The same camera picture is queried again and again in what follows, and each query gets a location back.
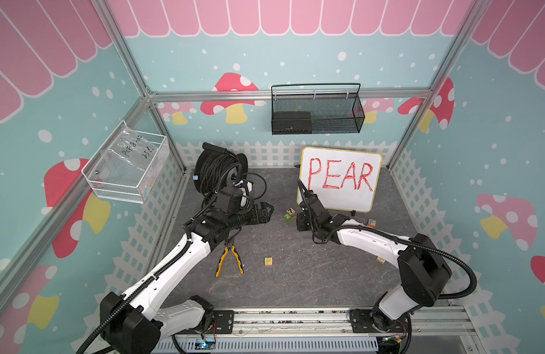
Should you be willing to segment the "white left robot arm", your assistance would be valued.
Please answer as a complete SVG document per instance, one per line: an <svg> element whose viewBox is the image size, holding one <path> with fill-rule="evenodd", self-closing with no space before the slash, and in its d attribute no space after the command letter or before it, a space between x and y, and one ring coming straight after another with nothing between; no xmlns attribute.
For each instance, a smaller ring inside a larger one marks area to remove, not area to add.
<svg viewBox="0 0 545 354"><path fill-rule="evenodd" d="M248 182L217 184L206 205L183 224L184 235L171 252L123 293L110 292L102 299L100 324L78 353L85 353L97 338L108 343L103 353L151 353L166 336L206 331L213 320L213 305L207 300L193 296L174 314L163 314L163 303L219 245L233 240L245 226L268 223L273 212L271 204L251 196Z"/></svg>

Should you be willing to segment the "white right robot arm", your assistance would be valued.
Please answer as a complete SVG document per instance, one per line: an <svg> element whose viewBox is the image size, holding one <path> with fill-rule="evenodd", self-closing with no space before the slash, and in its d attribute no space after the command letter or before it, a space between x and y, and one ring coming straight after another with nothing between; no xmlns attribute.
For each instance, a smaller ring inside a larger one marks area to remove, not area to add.
<svg viewBox="0 0 545 354"><path fill-rule="evenodd" d="M332 215L318 195L297 182L300 208L297 229L310 231L316 244L336 243L376 256L399 271L400 283L384 293L366 315L364 322L380 333L387 333L402 318L420 308L432 307L439 299L461 299L477 288L477 276L471 267L448 252L436 249L429 237L414 237L383 232L354 220L348 215ZM469 277L465 289L443 292L452 277L449 263L459 266Z"/></svg>

